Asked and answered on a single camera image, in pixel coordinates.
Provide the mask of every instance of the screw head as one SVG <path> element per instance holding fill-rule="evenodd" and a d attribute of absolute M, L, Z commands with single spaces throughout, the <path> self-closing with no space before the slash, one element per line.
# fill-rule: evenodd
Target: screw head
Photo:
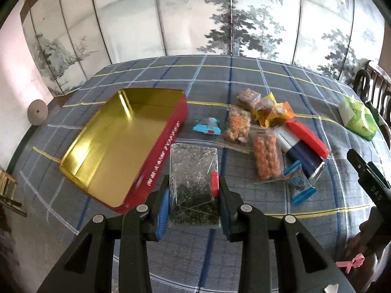
<path fill-rule="evenodd" d="M 92 218 L 92 221 L 94 223 L 101 223 L 103 221 L 103 216 L 102 215 L 95 215 L 93 218 Z"/>
<path fill-rule="evenodd" d="M 253 210 L 253 207 L 251 207 L 251 205 L 248 205 L 248 204 L 243 204 L 240 209 L 244 212 L 250 212 Z"/>
<path fill-rule="evenodd" d="M 141 204 L 136 207 L 138 212 L 145 212 L 148 210 L 148 206 L 146 204 Z"/>
<path fill-rule="evenodd" d="M 288 215 L 288 216 L 285 216 L 285 221 L 287 223 L 295 223 L 296 222 L 296 218 L 292 215 Z"/>

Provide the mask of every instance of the bag of peanuts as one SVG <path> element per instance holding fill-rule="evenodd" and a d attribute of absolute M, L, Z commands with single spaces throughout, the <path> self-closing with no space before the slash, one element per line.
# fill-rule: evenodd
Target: bag of peanuts
<path fill-rule="evenodd" d="M 269 182 L 283 178 L 283 158 L 277 141 L 278 133 L 273 129 L 251 128 L 255 164 L 259 178 Z"/>
<path fill-rule="evenodd" d="M 250 153 L 251 113 L 234 106 L 228 107 L 228 123 L 221 143 L 230 149 Z"/>
<path fill-rule="evenodd" d="M 257 93 L 250 88 L 247 88 L 245 91 L 241 92 L 238 96 L 238 105 L 249 110 L 251 112 L 255 111 L 255 106 L 261 99 L 261 94 Z"/>

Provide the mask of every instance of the wooden chair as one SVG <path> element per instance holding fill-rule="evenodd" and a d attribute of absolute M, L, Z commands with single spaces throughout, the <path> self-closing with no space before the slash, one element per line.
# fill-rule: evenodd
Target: wooden chair
<path fill-rule="evenodd" d="M 353 91 L 371 110 L 380 131 L 388 145 L 391 146 L 391 78 L 374 61 L 365 64 L 354 79 Z M 386 122 L 382 124 L 379 115 Z"/>
<path fill-rule="evenodd" d="M 22 204 L 13 199 L 15 190 L 15 178 L 0 168 L 0 202 L 3 203 L 5 207 L 11 209 L 17 214 L 23 217 L 27 217 L 27 213 L 21 209 Z"/>

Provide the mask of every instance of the yellow stripe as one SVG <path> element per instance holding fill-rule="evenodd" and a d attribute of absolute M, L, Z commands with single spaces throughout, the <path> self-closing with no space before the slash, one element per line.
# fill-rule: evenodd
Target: yellow stripe
<path fill-rule="evenodd" d="M 220 103 L 220 102 L 188 101 L 187 103 L 188 103 L 188 104 L 191 104 L 191 105 L 228 107 L 227 104 L 222 104 L 222 103 Z"/>
<path fill-rule="evenodd" d="M 86 105 L 102 105 L 105 104 L 106 101 L 101 101 L 101 102 L 81 102 L 79 104 L 73 104 L 73 105 L 64 105 L 63 107 L 73 107 L 73 106 L 86 106 Z M 202 106 L 221 106 L 221 107 L 228 107 L 229 105 L 227 104 L 222 104 L 221 102 L 202 102 L 202 101 L 187 101 L 188 104 L 191 105 L 202 105 Z M 296 113 L 296 117 L 299 118 L 307 118 L 307 119 L 318 119 L 322 121 L 328 121 L 328 122 L 333 122 L 336 124 L 339 124 L 337 121 L 329 119 L 327 117 L 322 117 L 320 115 L 311 115 L 311 114 L 301 114 L 301 113 Z"/>
<path fill-rule="evenodd" d="M 324 217 L 324 216 L 335 215 L 337 212 L 353 212 L 353 211 L 363 210 L 363 209 L 371 208 L 373 206 L 374 206 L 374 204 L 367 204 L 367 205 L 361 205 L 361 206 L 342 207 L 342 208 L 313 211 L 313 212 L 298 212 L 298 213 L 292 213 L 292 215 L 296 216 L 299 219 L 315 218 L 315 217 Z M 267 214 L 267 216 L 281 218 L 281 217 L 285 216 L 285 214 Z"/>
<path fill-rule="evenodd" d="M 41 151 L 40 149 L 33 146 L 33 150 L 37 151 L 39 154 L 47 157 L 48 159 L 60 163 L 61 160 L 49 155 L 48 153 Z M 337 212 L 353 212 L 358 210 L 363 210 L 366 208 L 370 208 L 374 206 L 373 204 L 367 204 L 367 205 L 361 205 L 361 206 L 353 206 L 353 207 L 343 207 L 343 208 L 337 208 L 337 209 L 329 209 L 329 210 L 321 210 L 321 211 L 313 211 L 313 212 L 298 212 L 298 213 L 292 213 L 292 215 L 296 216 L 300 219 L 306 219 L 306 218 L 315 218 L 315 217 L 324 217 L 324 216 L 331 216 L 335 215 Z M 277 218 L 281 218 L 285 216 L 285 214 L 267 214 L 268 216 L 273 216 Z"/>
<path fill-rule="evenodd" d="M 33 150 L 37 151 L 39 154 L 42 154 L 43 156 L 47 157 L 49 160 L 52 160 L 54 162 L 57 162 L 57 163 L 60 163 L 61 160 L 54 157 L 54 156 L 51 156 L 49 155 L 48 153 L 44 152 L 44 151 L 41 151 L 40 149 L 36 148 L 33 146 Z"/>
<path fill-rule="evenodd" d="M 333 91 L 335 93 L 338 93 L 338 94 L 342 95 L 342 93 L 340 91 L 338 91 L 338 90 L 334 90 L 334 89 L 331 89 L 329 87 L 326 87 L 326 86 L 323 86 L 323 85 L 320 85 L 320 84 L 316 84 L 314 82 L 310 82 L 309 80 L 305 80 L 305 79 L 301 79 L 301 78 L 297 78 L 297 77 L 293 77 L 293 76 L 288 76 L 288 75 L 284 75 L 284 74 L 279 74 L 279 73 L 275 73 L 275 72 L 272 72 L 272 71 L 263 71 L 263 72 L 267 73 L 267 74 L 271 74 L 271 75 L 277 75 L 277 76 L 282 76 L 282 77 L 289 77 L 289 78 L 293 78 L 295 80 L 300 80 L 302 82 L 306 82 L 306 83 L 309 83 L 311 85 L 316 85 L 318 87 L 322 87 L 322 88 L 325 88 L 325 89 L 327 89 L 329 91 Z"/>
<path fill-rule="evenodd" d="M 63 105 L 63 107 L 76 107 L 76 106 L 88 106 L 88 105 L 102 105 L 105 104 L 107 101 L 98 101 L 98 102 L 80 102 L 78 104 L 73 105 Z"/>
<path fill-rule="evenodd" d="M 126 71 L 137 71 L 137 70 L 143 70 L 143 69 L 151 69 L 151 68 L 163 68 L 163 67 L 199 67 L 199 65 L 162 65 L 162 66 L 152 66 L 152 67 L 143 67 L 143 68 L 134 68 L 134 69 L 127 69 L 127 70 L 122 70 L 122 71 L 113 71 L 112 73 L 107 73 L 107 74 L 100 74 L 100 75 L 94 75 L 93 77 L 102 77 L 102 76 L 107 76 L 107 75 L 111 75 L 111 74 L 118 74 L 118 73 L 124 73 Z M 231 68 L 231 66 L 225 66 L 225 65 L 202 65 L 202 67 L 215 67 L 215 68 Z M 241 69 L 241 70 L 247 70 L 247 71 L 256 71 L 258 73 L 260 73 L 261 71 L 259 69 L 252 69 L 252 68 L 243 68 L 243 67 L 232 67 L 234 69 Z M 311 85 L 316 85 L 318 87 L 322 87 L 322 88 L 325 88 L 329 91 L 333 91 L 335 93 L 338 93 L 340 95 L 343 95 L 343 93 L 341 93 L 340 91 L 338 90 L 334 90 L 334 89 L 331 89 L 329 87 L 326 87 L 326 86 L 323 86 L 323 85 L 319 85 L 319 84 L 316 84 L 314 82 L 311 82 L 309 80 L 305 80 L 305 79 L 301 79 L 301 78 L 297 78 L 297 77 L 294 77 L 294 76 L 288 76 L 288 75 L 284 75 L 284 74 L 279 74 L 279 73 L 275 73 L 275 72 L 272 72 L 272 71 L 266 71 L 264 70 L 263 71 L 264 73 L 267 73 L 267 74 L 271 74 L 271 75 L 277 75 L 277 76 L 281 76 L 281 77 L 288 77 L 288 78 L 293 78 L 295 80 L 300 80 L 302 82 L 306 82 L 306 83 L 309 83 Z"/>
<path fill-rule="evenodd" d="M 326 117 L 321 117 L 320 115 L 296 113 L 296 117 L 307 118 L 307 119 L 318 119 L 318 120 L 329 121 L 329 122 L 333 122 L 333 123 L 339 124 L 337 121 L 334 121 L 334 120 L 326 118 Z"/>

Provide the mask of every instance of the green packaging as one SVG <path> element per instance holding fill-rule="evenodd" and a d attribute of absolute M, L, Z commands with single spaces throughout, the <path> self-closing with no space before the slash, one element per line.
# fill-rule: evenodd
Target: green packaging
<path fill-rule="evenodd" d="M 360 100 L 344 96 L 338 105 L 338 111 L 346 129 L 371 141 L 376 135 L 378 126 L 370 110 Z"/>

